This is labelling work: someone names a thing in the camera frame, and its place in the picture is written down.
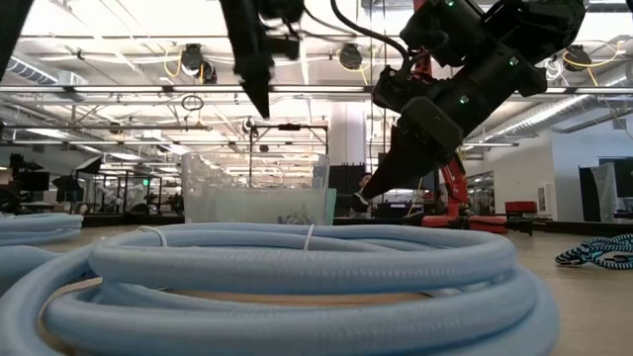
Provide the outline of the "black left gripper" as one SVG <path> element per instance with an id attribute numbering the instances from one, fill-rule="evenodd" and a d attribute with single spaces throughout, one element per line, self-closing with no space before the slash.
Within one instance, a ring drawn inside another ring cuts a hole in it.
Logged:
<path id="1" fill-rule="evenodd" d="M 220 3 L 233 53 L 233 72 L 259 115 L 269 119 L 273 66 L 270 51 L 288 59 L 299 58 L 301 36 L 294 25 L 303 16 L 303 0 L 256 0 L 257 12 L 252 0 L 220 0 Z M 266 25 L 264 20 L 280 20 L 287 32 L 270 35 L 276 28 Z"/>

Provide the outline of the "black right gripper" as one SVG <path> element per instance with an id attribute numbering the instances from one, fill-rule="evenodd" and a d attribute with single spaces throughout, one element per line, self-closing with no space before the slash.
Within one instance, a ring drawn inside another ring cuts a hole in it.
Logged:
<path id="1" fill-rule="evenodd" d="M 400 117 L 391 129 L 391 148 L 363 188 L 365 198 L 425 176 L 450 161 L 463 140 L 462 128 L 428 97 L 401 99 L 394 108 Z"/>

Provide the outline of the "person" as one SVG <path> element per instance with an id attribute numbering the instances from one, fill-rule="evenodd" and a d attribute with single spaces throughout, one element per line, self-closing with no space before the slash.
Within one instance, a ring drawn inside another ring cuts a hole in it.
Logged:
<path id="1" fill-rule="evenodd" d="M 372 214 L 373 203 L 371 199 L 367 199 L 363 195 L 364 188 L 370 181 L 372 174 L 365 173 L 360 182 L 359 190 L 354 193 L 350 199 L 349 216 L 353 219 L 369 219 Z"/>

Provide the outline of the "red desk lamp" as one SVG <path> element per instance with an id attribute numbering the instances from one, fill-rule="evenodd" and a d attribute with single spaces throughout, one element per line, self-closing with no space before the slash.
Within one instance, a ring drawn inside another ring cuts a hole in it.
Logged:
<path id="1" fill-rule="evenodd" d="M 505 218 L 471 216 L 468 213 L 467 179 L 458 152 L 453 153 L 452 159 L 440 168 L 440 172 L 447 190 L 446 213 L 443 216 L 426 215 L 422 219 L 423 226 L 507 233 Z"/>

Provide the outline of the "black partition panel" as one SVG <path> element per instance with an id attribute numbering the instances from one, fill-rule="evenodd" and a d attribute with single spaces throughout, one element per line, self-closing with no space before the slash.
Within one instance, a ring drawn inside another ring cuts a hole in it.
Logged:
<path id="1" fill-rule="evenodd" d="M 350 210 L 351 197 L 361 190 L 361 181 L 366 175 L 366 166 L 332 165 L 329 169 L 328 187 L 336 191 L 334 216 L 347 217 Z"/>

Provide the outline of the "red chair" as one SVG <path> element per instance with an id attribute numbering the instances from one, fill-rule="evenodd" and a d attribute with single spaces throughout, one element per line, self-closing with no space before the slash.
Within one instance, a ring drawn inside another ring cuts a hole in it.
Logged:
<path id="1" fill-rule="evenodd" d="M 534 201 L 506 201 L 505 212 L 510 215 L 536 214 L 537 204 Z"/>

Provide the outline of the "clear plastic container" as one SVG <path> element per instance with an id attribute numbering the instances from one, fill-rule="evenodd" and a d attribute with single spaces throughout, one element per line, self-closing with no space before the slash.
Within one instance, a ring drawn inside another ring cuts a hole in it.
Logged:
<path id="1" fill-rule="evenodd" d="M 324 224 L 324 154 L 187 153 L 181 170 L 188 223 Z"/>

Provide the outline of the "dark curtain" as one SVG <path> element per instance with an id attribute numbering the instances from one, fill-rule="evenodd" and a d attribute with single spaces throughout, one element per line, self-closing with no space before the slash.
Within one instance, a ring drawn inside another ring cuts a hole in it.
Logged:
<path id="1" fill-rule="evenodd" d="M 579 174 L 586 222 L 633 222 L 633 158 L 601 158 Z"/>

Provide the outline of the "black aluminium table frame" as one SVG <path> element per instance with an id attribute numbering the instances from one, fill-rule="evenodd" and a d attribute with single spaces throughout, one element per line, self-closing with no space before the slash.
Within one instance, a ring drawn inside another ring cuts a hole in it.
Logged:
<path id="1" fill-rule="evenodd" d="M 142 216 L 142 215 L 94 215 L 79 216 L 68 214 L 32 214 L 23 216 L 0 215 L 0 225 L 12 229 L 25 228 L 34 231 L 37 227 L 43 229 L 59 229 L 80 223 L 83 227 L 103 227 L 115 225 L 169 225 L 180 224 L 185 220 L 179 217 Z M 506 233 L 510 230 L 531 234 L 544 231 L 561 234 L 575 234 L 584 236 L 613 237 L 616 235 L 633 233 L 633 222 L 557 222 L 536 218 L 507 218 L 505 216 L 425 216 L 414 214 L 399 219 L 351 219 L 334 218 L 329 225 L 358 225 L 358 224 L 395 224 L 433 228 L 462 228 L 470 230 Z"/>

